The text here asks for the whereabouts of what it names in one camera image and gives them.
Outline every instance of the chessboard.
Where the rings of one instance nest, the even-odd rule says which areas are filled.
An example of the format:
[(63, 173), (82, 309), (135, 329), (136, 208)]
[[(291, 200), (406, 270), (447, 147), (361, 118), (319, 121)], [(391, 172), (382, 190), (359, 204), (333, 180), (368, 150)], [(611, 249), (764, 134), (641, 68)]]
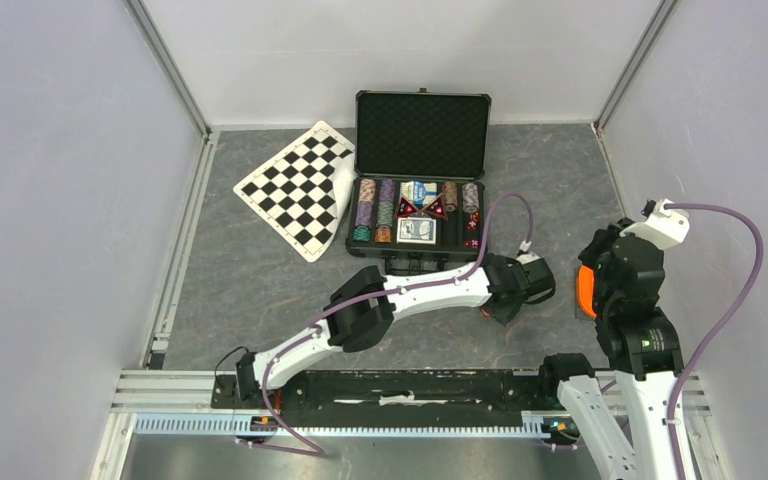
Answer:
[(267, 160), (234, 192), (305, 260), (334, 239), (354, 180), (354, 145), (325, 122)]

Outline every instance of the metal frame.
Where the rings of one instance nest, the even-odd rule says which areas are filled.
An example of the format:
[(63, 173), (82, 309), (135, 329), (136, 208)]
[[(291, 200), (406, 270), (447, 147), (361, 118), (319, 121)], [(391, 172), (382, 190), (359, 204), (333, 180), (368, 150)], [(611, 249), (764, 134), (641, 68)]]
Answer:
[[(600, 388), (599, 382), (588, 375), (570, 376), (559, 382), (558, 400), (564, 408), (572, 411), (575, 426), (578, 427), (581, 438), (587, 442), (600, 478), (614, 479), (628, 475), (637, 480), (638, 470), (642, 470), (642, 466), (637, 467), (638, 457), (647, 460), (652, 456), (649, 455), (650, 452), (643, 451), (640, 445), (635, 445), (636, 449), (631, 446), (625, 432), (608, 411)], [(631, 421), (636, 412), (631, 410), (628, 413)]]
[[(233, 372), (220, 372), (228, 375)], [(531, 370), (516, 375), (536, 375)], [(597, 371), (602, 385), (615, 379), (612, 371)], [(211, 408), (214, 373), (212, 371), (125, 370), (119, 379), (107, 427), (90, 478), (116, 480), (122, 474), (125, 457), (134, 434), (219, 435), (252, 437), (268, 435), (251, 428), (251, 417), (269, 415), (265, 410), (216, 410)], [(625, 402), (619, 389), (604, 395), (611, 412), (625, 415)], [(683, 404), (691, 448), (703, 480), (727, 478), (719, 461), (710, 426), (711, 410), (698, 377), (688, 381)], [(569, 416), (564, 411), (523, 411), (522, 427), (438, 428), (438, 429), (301, 429), (313, 436), (391, 437), (391, 438), (533, 438), (540, 433), (544, 417)]]
[(154, 57), (157, 59), (157, 63), (163, 69), (163, 73), (166, 74), (166, 78), (169, 83), (172, 84), (172, 88), (181, 99), (184, 104), (184, 108), (187, 110), (187, 115), (190, 117), (190, 121), (201, 133), (206, 137), (210, 135), (210, 124), (207, 123), (204, 115), (201, 113), (195, 97), (184, 82), (184, 77), (181, 75), (181, 71), (178, 70), (178, 66), (175, 64), (175, 60), (172, 59), (172, 54), (169, 53), (169, 49), (163, 42), (163, 38), (160, 36), (160, 32), (157, 30), (157, 26), (151, 19), (151, 14), (148, 12), (145, 4), (142, 0), (125, 0), (128, 10), (131, 12), (131, 16), (134, 17), (134, 21), (143, 33), (143, 36), (151, 48)]
[(649, 54), (652, 44), (655, 43), (655, 40), (661, 34), (664, 24), (666, 24), (673, 13), (677, 3), (678, 0), (661, 0), (652, 18), (649, 19), (649, 24), (646, 25), (646, 29), (643, 31), (643, 36), (637, 42), (637, 46), (631, 53), (631, 58), (628, 59), (628, 63), (623, 68), (620, 78), (617, 80), (616, 85), (614, 85), (613, 90), (611, 90), (611, 94), (608, 95), (608, 100), (599, 112), (599, 116), (596, 117), (596, 121), (593, 122), (593, 127), (598, 136), (602, 136), (605, 125), (608, 124), (614, 112), (616, 112), (617, 106), (628, 91), (629, 85), (634, 80), (638, 70), (640, 70), (640, 66)]
[[(169, 347), (169, 335), (172, 333), (172, 324), (178, 309), (178, 298), (181, 296), (181, 288), (184, 286), (184, 275), (190, 259), (193, 237), (196, 234), (196, 226), (201, 214), (201, 206), (210, 178), (210, 168), (216, 154), (219, 134), (220, 132), (211, 133), (202, 144), (195, 175), (187, 192), (187, 203), (181, 215), (178, 236), (175, 239), (175, 247), (172, 250), (172, 258), (166, 272), (163, 291), (154, 308), (154, 325), (145, 342), (146, 353), (140, 364), (142, 367), (160, 368), (163, 364), (162, 359)], [(160, 361), (152, 362), (152, 357)]]
[(620, 206), (620, 211), (627, 217), (630, 217), (630, 212), (626, 208), (625, 199), (620, 194), (620, 186), (617, 183), (617, 174), (614, 172), (614, 167), (611, 165), (611, 160), (608, 156), (608, 148), (605, 146), (605, 138), (602, 132), (596, 129), (596, 124), (590, 125), (593, 130), (593, 135), (596, 137), (596, 143), (599, 144), (599, 151), (602, 152), (602, 160), (605, 161), (605, 165), (608, 167), (608, 176), (611, 178), (611, 186), (614, 188), (614, 194), (617, 196), (617, 203)]

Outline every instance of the stack of poker chips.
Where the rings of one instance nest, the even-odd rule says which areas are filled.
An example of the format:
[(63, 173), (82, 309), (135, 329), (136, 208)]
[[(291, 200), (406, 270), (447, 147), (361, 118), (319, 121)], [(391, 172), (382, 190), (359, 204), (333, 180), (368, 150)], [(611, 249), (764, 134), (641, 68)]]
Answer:
[(443, 184), (443, 205), (447, 212), (454, 212), (458, 209), (458, 186), (455, 185), (455, 182)]
[(378, 191), (378, 215), (375, 222), (375, 242), (391, 243), (393, 241), (393, 210), (396, 198), (396, 182), (385, 178), (381, 180)]
[(478, 185), (467, 183), (463, 186), (464, 212), (474, 213), (478, 211)]
[(372, 238), (373, 202), (375, 202), (375, 180), (364, 178), (360, 181), (355, 231), (352, 234), (352, 238), (357, 242), (368, 242)]

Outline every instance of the white wall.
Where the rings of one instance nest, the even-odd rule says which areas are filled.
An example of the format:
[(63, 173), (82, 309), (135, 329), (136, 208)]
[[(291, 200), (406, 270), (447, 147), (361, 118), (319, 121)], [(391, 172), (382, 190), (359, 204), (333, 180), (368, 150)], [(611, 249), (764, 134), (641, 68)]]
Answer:
[[(607, 128), (626, 206), (648, 197), (717, 203), (761, 228), (755, 290), (699, 368), (733, 478), (768, 478), (768, 3), (681, 2)], [(752, 264), (737, 221), (692, 213), (667, 252), (667, 314), (689, 356)]]
[(354, 123), (358, 90), (489, 93), (496, 123), (589, 121), (657, 0), (147, 0), (213, 125)]
[(0, 479), (89, 475), (198, 147), (124, 2), (0, 1)]

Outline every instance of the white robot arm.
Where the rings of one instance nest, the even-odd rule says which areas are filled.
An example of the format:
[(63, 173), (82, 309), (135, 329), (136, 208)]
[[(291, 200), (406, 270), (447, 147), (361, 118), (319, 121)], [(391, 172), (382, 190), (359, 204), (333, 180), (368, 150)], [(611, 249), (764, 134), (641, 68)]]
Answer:
[[(455, 270), (410, 277), (382, 276), (374, 266), (362, 269), (331, 296), (326, 310), (374, 291), (397, 293), (348, 306), (275, 348), (243, 355), (237, 363), (241, 396), (260, 391), (270, 363), (266, 389), (274, 390), (329, 355), (375, 346), (393, 323), (411, 315), (449, 307), (481, 307), (486, 315), (506, 325), (523, 304), (542, 302), (555, 292), (555, 279), (548, 264), (533, 253), (520, 252), (516, 260), (487, 254), (481, 268), (469, 277), (456, 280), (473, 267), (474, 264), (469, 263)], [(452, 282), (411, 289), (446, 280)]]
[[(541, 376), (587, 443), (602, 478), (678, 478), (667, 429), (667, 399), (684, 368), (678, 336), (656, 306), (664, 279), (663, 250), (680, 244), (690, 224), (669, 200), (650, 201), (645, 222), (628, 219), (599, 230), (579, 258), (594, 272), (593, 310), (602, 351), (616, 371), (628, 410), (634, 448), (620, 430), (582, 354), (546, 357)], [(696, 478), (681, 408), (674, 423), (684, 476)]]

